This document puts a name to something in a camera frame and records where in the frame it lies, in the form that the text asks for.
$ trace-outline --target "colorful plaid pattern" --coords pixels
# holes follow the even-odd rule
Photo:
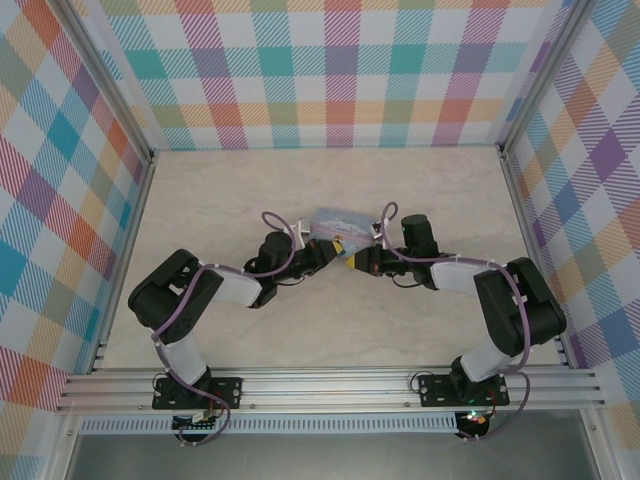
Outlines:
[[[640,3],[601,0],[512,164],[573,350],[640,471]]]
[[[494,143],[490,129],[516,72],[530,67],[523,54],[550,8],[548,0],[100,3],[172,149]]]
[[[0,1],[0,478],[87,359],[142,162],[45,0]]]
[[[542,66],[547,60],[547,56],[549,55],[551,45],[553,44],[553,42],[555,42],[556,38],[558,37],[558,34],[562,30],[562,26],[564,25],[564,22],[567,19],[567,16],[571,11],[571,6],[573,4],[574,4],[574,0],[562,0],[562,6],[560,7],[560,10],[558,10],[556,17],[553,20],[553,24],[551,25],[551,28],[547,32],[547,36],[545,37],[544,42],[542,43],[542,46],[540,47],[540,50],[536,55],[536,59],[531,64],[531,68],[527,73],[525,81],[522,83],[522,86],[518,91],[518,96],[516,97],[516,100],[513,102],[513,105],[511,106],[511,110],[509,110],[509,115],[507,115],[507,120],[502,126],[502,129],[500,130],[498,143],[504,142],[505,137],[507,136],[507,134],[509,133],[509,130],[511,129],[511,126],[513,125],[513,121],[518,115],[518,112],[520,112],[520,107],[522,106],[522,102],[524,102],[525,98],[527,98],[527,96],[529,95],[529,92],[531,91],[531,87],[535,85],[536,80],[538,78],[538,73],[540,72],[540,69],[542,68]]]

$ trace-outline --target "marble surface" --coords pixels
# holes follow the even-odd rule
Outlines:
[[[240,267],[270,231],[262,210],[291,222],[319,207],[379,216],[389,200],[400,205],[396,245],[400,218],[425,213],[442,251],[500,262],[526,254],[491,147],[163,152],[103,366],[160,365],[126,300],[176,249]],[[448,365],[486,327],[477,299],[401,290],[337,259],[262,309],[212,303],[195,333],[213,367]],[[531,362],[557,363],[553,345]]]

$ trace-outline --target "purple cable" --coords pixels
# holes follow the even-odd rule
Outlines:
[[[187,390],[191,390],[192,392],[197,393],[198,395],[209,398],[210,400],[213,400],[214,402],[219,403],[222,406],[222,408],[227,412],[227,416],[224,419],[224,423],[222,424],[222,426],[215,432],[211,432],[209,435],[204,437],[199,442],[187,442],[182,436],[182,432],[186,427],[181,427],[178,430],[178,438],[180,439],[182,444],[190,445],[192,447],[199,447],[200,445],[205,445],[211,442],[212,440],[215,440],[216,438],[218,438],[220,434],[229,426],[229,422],[231,421],[231,409],[229,408],[229,404],[216,395],[212,395],[208,392],[205,392],[204,390],[200,390],[199,388],[194,387],[193,385],[189,385],[182,378],[180,378],[180,376],[171,368],[171,365],[169,364],[167,357],[162,351],[162,348],[156,347],[156,352],[158,352],[158,357],[160,357],[160,361],[165,366],[165,371],[167,372],[167,374],[171,375],[171,377],[173,377],[173,379],[176,382],[178,382],[182,387],[186,388]]]
[[[388,211],[389,211],[389,209],[391,207],[394,208],[394,212],[387,219],[387,213],[388,213]],[[507,281],[507,283],[511,287],[511,290],[513,291],[513,294],[515,296],[516,302],[518,303],[518,310],[520,312],[520,317],[522,319],[522,332],[523,332],[523,336],[524,336],[524,348],[523,348],[522,358],[520,359],[520,362],[518,362],[518,364],[513,366],[513,367],[505,368],[503,370],[503,373],[507,373],[507,374],[518,373],[518,374],[522,375],[524,377],[524,380],[525,380],[526,388],[525,388],[524,398],[522,399],[522,402],[520,402],[520,405],[518,406],[518,409],[516,410],[516,412],[513,415],[513,417],[508,422],[506,422],[504,425],[499,427],[497,430],[494,430],[493,432],[485,435],[483,437],[483,440],[487,440],[487,439],[493,438],[497,434],[502,433],[504,430],[506,430],[511,425],[513,425],[513,423],[518,419],[518,417],[522,413],[522,410],[524,410],[524,407],[527,404],[527,401],[529,400],[529,393],[531,392],[531,382],[529,381],[529,377],[527,376],[526,373],[520,371],[522,369],[522,367],[524,367],[526,365],[527,361],[529,360],[529,353],[531,351],[531,331],[530,331],[530,328],[529,328],[529,317],[527,316],[527,311],[526,311],[526,309],[524,307],[524,301],[522,299],[522,295],[520,295],[520,291],[518,290],[518,286],[516,285],[516,282],[513,280],[513,277],[509,274],[507,269],[505,269],[502,265],[499,265],[499,264],[497,264],[495,262],[487,262],[487,261],[484,261],[484,260],[477,260],[475,258],[465,258],[465,257],[457,257],[457,256],[456,257],[438,257],[438,258],[412,258],[412,257],[407,257],[406,255],[401,254],[398,250],[396,250],[393,247],[393,245],[391,245],[391,242],[389,241],[389,237],[387,236],[387,229],[386,229],[386,226],[385,226],[385,221],[393,220],[393,218],[397,214],[398,214],[398,204],[396,202],[389,202],[389,203],[387,203],[387,205],[385,205],[384,209],[382,210],[382,216],[380,218],[380,233],[382,234],[382,238],[384,240],[384,243],[385,243],[387,249],[391,253],[393,253],[396,257],[398,257],[399,259],[404,260],[405,262],[411,262],[411,263],[455,263],[455,262],[459,262],[459,263],[466,263],[468,265],[480,265],[480,266],[485,266],[486,265],[488,267],[495,268],[496,270],[498,270],[504,276],[505,280]],[[479,441],[479,437],[471,437],[470,435],[465,434],[464,432],[460,432],[460,433],[463,436],[466,436],[468,438],[472,438],[475,441]]]
[[[293,233],[293,229],[289,226],[289,224],[286,222],[286,220],[284,218],[282,218],[280,215],[277,215],[277,214],[275,214],[273,212],[262,212],[262,219],[264,220],[264,222],[267,225],[269,225],[271,228],[274,228],[274,229],[276,229],[276,227],[267,220],[267,218],[266,218],[267,216],[271,216],[271,217],[275,218],[276,220],[278,220],[279,222],[281,222],[285,226],[285,228],[287,229],[287,233],[289,233],[289,236],[291,237],[291,239],[293,240],[295,238],[295,234]],[[160,328],[158,328],[155,332],[153,332],[153,335],[151,336],[151,339],[154,341],[154,343],[159,342],[160,341],[160,335],[162,335],[167,330],[167,328],[169,328],[173,324],[173,322],[176,321],[176,318],[178,318],[178,316],[182,313],[182,310],[184,309],[185,305],[189,301],[189,298],[191,298],[191,294],[193,293],[193,289],[196,287],[196,283],[198,283],[198,279],[200,278],[200,276],[206,270],[212,270],[212,269],[215,269],[215,268],[220,268],[222,270],[227,270],[227,271],[230,271],[230,272],[239,273],[241,275],[245,275],[245,276],[251,277],[251,278],[271,277],[273,275],[277,275],[278,273],[280,273],[284,269],[286,269],[289,266],[289,264],[293,261],[293,257],[294,257],[295,254],[296,254],[296,251],[295,251],[294,248],[292,248],[291,249],[291,254],[289,255],[289,258],[284,263],[284,265],[282,265],[279,268],[276,268],[275,270],[273,270],[271,272],[266,272],[266,273],[247,273],[247,272],[245,272],[243,270],[237,270],[237,269],[232,268],[232,267],[227,267],[226,265],[218,265],[218,264],[215,264],[215,263],[209,263],[207,265],[203,265],[202,267],[200,267],[200,269],[195,273],[195,275],[191,279],[191,282],[189,283],[189,286],[187,287],[187,290],[185,291],[184,295],[182,296],[182,300],[180,300],[180,303],[178,304],[178,307],[171,314],[171,316],[167,319],[167,321],[164,322],[160,326]]]
[[[502,265],[499,265],[495,262],[487,262],[486,260],[477,260],[475,258],[465,258],[465,257],[437,257],[437,258],[412,258],[407,257],[406,255],[401,254],[396,250],[391,242],[389,241],[389,237],[387,236],[387,229],[385,227],[385,220],[387,220],[387,212],[389,208],[393,207],[395,211],[388,218],[389,221],[393,220],[393,218],[398,213],[398,204],[396,202],[389,202],[382,210],[382,217],[380,219],[380,233],[382,234],[382,238],[384,239],[384,243],[387,249],[393,253],[396,257],[404,260],[405,262],[410,263],[466,263],[468,265],[479,265],[479,266],[488,266],[498,270],[505,278],[511,290],[513,291],[513,295],[518,303],[518,310],[520,311],[520,317],[522,319],[522,333],[524,336],[524,348],[522,351],[522,358],[518,362],[517,365],[513,367],[508,367],[503,370],[503,373],[516,373],[522,367],[524,367],[529,361],[529,354],[531,351],[531,331],[529,328],[529,317],[527,316],[527,310],[524,307],[524,301],[522,300],[522,295],[520,295],[520,291],[518,290],[518,286],[516,282],[513,280],[511,274],[504,268]]]
[[[287,233],[289,234],[291,239],[293,240],[295,238],[295,234],[293,232],[293,229],[289,226],[289,224],[286,222],[286,220],[284,218],[282,218],[280,215],[275,214],[273,212],[262,212],[262,220],[264,221],[264,223],[266,223],[268,226],[270,226],[274,230],[278,230],[278,231],[283,231],[283,229],[277,228],[276,226],[274,226],[271,222],[269,222],[267,220],[267,217],[273,217],[276,220],[278,220],[280,223],[282,223],[285,226],[285,228],[287,230]],[[232,268],[232,267],[227,267],[226,265],[218,265],[218,264],[215,264],[215,263],[209,263],[207,265],[203,265],[195,273],[195,275],[191,279],[191,282],[189,282],[189,286],[187,287],[187,290],[184,292],[184,295],[182,296],[182,299],[180,300],[180,303],[178,304],[178,307],[169,316],[167,321],[164,322],[160,326],[160,328],[155,330],[153,332],[153,334],[151,335],[151,340],[153,340],[153,343],[154,343],[154,345],[156,347],[156,352],[158,352],[158,357],[160,357],[160,361],[165,366],[166,372],[169,375],[171,375],[171,377],[173,377],[173,379],[176,382],[178,382],[182,387],[184,387],[187,390],[190,390],[190,391],[192,391],[192,392],[194,392],[194,393],[196,393],[198,395],[201,395],[203,397],[209,398],[210,400],[213,400],[214,402],[219,403],[220,405],[222,405],[222,408],[224,408],[226,410],[226,412],[227,412],[227,416],[226,416],[225,421],[222,424],[222,426],[218,430],[216,430],[215,432],[212,432],[209,435],[207,435],[200,442],[191,442],[191,443],[189,443],[189,442],[185,441],[185,439],[182,436],[182,432],[183,432],[185,427],[182,427],[178,432],[178,437],[182,441],[183,445],[191,445],[192,447],[197,447],[199,445],[204,445],[205,443],[209,443],[210,441],[212,441],[215,438],[217,438],[229,426],[229,422],[231,421],[231,409],[229,408],[229,405],[224,400],[222,400],[220,397],[217,397],[216,395],[212,395],[212,394],[210,394],[208,392],[200,390],[200,389],[194,387],[193,385],[189,385],[182,378],[180,378],[180,376],[171,368],[171,365],[169,364],[169,361],[167,360],[164,352],[161,349],[160,335],[162,335],[176,321],[178,316],[182,313],[182,310],[184,310],[185,305],[187,304],[187,302],[189,301],[189,298],[191,297],[191,294],[193,293],[193,290],[194,290],[194,288],[196,286],[196,283],[198,283],[198,279],[202,276],[202,274],[206,270],[209,270],[209,269],[221,269],[221,270],[226,270],[226,271],[238,273],[240,275],[246,275],[247,277],[251,277],[251,278],[271,277],[273,275],[277,275],[278,273],[280,273],[284,269],[286,269],[289,266],[289,264],[293,261],[293,257],[294,257],[295,254],[296,254],[295,248],[292,248],[291,249],[291,254],[289,255],[289,258],[284,263],[284,265],[282,265],[279,268],[276,268],[275,270],[273,270],[271,272],[266,272],[266,273],[247,273],[247,272],[244,271],[244,269],[243,270],[237,270],[237,269]]]

